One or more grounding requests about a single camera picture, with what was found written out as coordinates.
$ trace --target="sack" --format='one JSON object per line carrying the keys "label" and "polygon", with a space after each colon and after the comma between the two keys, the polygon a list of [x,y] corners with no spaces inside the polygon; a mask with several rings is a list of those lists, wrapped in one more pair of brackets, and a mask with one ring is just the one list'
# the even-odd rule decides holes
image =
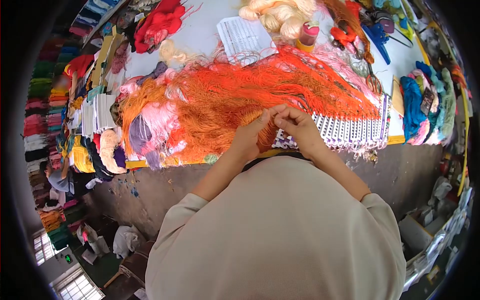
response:
{"label": "sack", "polygon": [[117,258],[126,258],[130,251],[135,252],[145,242],[145,237],[135,226],[120,226],[113,239],[113,253],[117,255]]}

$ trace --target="window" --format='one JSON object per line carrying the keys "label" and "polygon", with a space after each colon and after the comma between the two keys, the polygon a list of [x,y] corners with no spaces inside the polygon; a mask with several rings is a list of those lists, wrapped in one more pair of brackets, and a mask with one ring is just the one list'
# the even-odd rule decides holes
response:
{"label": "window", "polygon": [[105,295],[78,265],[71,275],[53,285],[60,300],[100,300]]}
{"label": "window", "polygon": [[37,265],[43,264],[47,259],[65,249],[63,248],[59,251],[55,250],[45,230],[42,230],[34,235],[33,244]]}
{"label": "window", "polygon": [[63,300],[100,300],[104,297],[102,292],[88,280],[85,274],[81,274],[66,287],[59,290],[59,294]]}

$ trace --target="hand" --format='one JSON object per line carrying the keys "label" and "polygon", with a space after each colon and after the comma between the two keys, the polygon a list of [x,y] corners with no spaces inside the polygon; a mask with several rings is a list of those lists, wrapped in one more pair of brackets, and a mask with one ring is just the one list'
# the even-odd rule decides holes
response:
{"label": "hand", "polygon": [[242,163],[255,159],[260,153],[257,146],[258,133],[267,126],[271,112],[274,111],[264,108],[258,119],[247,126],[239,126],[226,154],[238,158]]}
{"label": "hand", "polygon": [[271,108],[275,111],[275,125],[295,138],[302,155],[310,160],[328,151],[312,117],[286,104]]}

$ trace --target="beige shirt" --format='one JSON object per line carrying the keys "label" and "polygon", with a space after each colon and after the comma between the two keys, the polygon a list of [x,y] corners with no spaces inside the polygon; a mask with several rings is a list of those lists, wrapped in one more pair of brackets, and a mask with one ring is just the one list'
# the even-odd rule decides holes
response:
{"label": "beige shirt", "polygon": [[214,200],[188,194],[148,259],[149,300],[398,299],[406,262],[390,206],[355,200],[305,160],[266,159]]}

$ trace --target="person's left hand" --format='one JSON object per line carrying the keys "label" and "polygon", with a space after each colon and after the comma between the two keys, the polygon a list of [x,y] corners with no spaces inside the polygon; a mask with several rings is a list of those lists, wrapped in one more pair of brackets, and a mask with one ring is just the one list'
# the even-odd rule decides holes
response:
{"label": "person's left hand", "polygon": [[267,126],[270,116],[270,110],[264,108],[258,119],[247,126],[239,126],[226,153],[231,154],[242,163],[255,159],[260,154],[257,146],[258,133]]}

